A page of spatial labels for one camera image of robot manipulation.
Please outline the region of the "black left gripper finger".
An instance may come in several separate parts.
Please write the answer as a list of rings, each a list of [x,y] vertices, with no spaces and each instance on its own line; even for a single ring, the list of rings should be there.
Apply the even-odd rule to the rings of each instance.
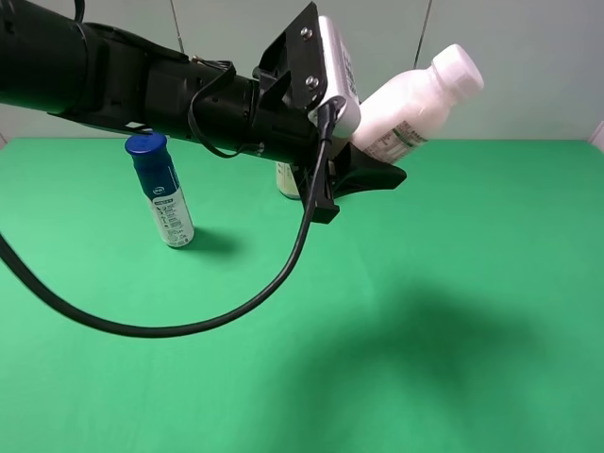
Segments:
[[[330,163],[335,199],[352,193],[393,190],[407,178],[404,170],[364,154],[351,143]]]

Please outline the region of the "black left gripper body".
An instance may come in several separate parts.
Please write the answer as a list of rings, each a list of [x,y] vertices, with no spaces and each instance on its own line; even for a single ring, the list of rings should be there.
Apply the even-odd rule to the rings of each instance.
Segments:
[[[321,133],[311,116],[327,100],[327,64],[315,3],[264,50],[253,77],[249,137],[263,144],[262,158],[294,167],[300,195],[306,196]]]

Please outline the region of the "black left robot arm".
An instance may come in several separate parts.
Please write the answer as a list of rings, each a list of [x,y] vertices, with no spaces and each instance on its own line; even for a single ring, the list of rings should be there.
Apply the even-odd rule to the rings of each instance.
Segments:
[[[302,195],[318,187],[313,221],[326,224],[338,213],[338,197],[391,190],[406,178],[351,144],[318,164],[326,51],[314,4],[244,77],[229,61],[189,57],[114,26],[5,1],[1,100],[111,132],[153,130],[209,151],[290,164]]]

